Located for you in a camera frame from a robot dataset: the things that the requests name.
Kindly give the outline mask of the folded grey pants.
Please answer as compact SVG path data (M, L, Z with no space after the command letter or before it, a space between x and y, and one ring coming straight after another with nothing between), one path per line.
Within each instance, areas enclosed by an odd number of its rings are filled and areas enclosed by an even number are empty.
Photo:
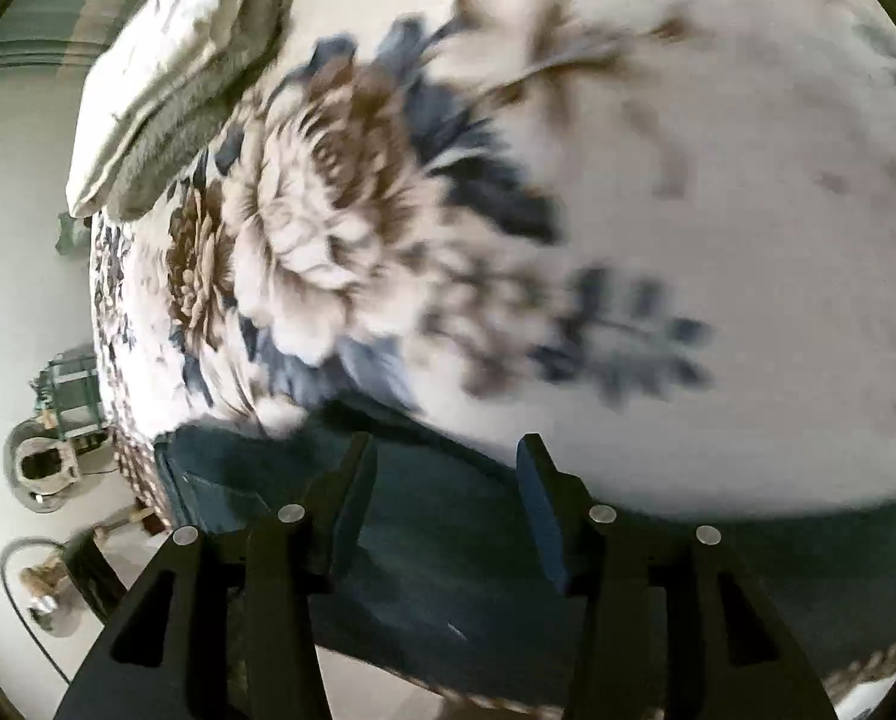
M105 184L105 210L113 221L146 215L176 172L228 121L281 47L288 2L245 0L228 46L142 124Z

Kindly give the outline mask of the dark blue denim jeans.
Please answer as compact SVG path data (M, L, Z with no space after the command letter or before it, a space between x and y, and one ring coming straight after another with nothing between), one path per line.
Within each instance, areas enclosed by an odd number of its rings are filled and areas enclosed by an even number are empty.
M158 436L173 520L242 530L299 499L372 437L378 476L318 644L443 688L523 706L564 702L581 608L542 574L508 466L365 398L334 400L281 437L207 419ZM723 523L834 694L896 670L896 500Z

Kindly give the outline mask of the left green curtain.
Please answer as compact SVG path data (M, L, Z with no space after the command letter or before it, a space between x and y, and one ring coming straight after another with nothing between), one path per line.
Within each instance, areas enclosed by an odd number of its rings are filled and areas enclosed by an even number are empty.
M144 0L14 0L0 18L0 70L87 70Z

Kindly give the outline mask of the folded white pants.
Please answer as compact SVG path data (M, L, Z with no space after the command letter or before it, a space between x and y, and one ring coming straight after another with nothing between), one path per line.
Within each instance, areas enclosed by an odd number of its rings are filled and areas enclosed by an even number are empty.
M142 124L235 41L245 0L142 0L85 78L66 184L74 218L107 203Z

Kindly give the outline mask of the floral bed blanket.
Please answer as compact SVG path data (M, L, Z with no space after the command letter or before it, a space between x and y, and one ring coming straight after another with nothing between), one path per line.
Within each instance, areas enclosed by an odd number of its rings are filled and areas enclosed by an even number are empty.
M365 398L685 525L896 500L886 0L290 0L146 215L92 223L119 470Z

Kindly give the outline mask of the white round bucket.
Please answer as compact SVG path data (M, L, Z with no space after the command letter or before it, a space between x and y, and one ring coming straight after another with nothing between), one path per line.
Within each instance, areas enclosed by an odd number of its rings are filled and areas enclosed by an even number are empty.
M12 496L35 514L59 511L82 481L76 450L36 419L9 433L2 469Z

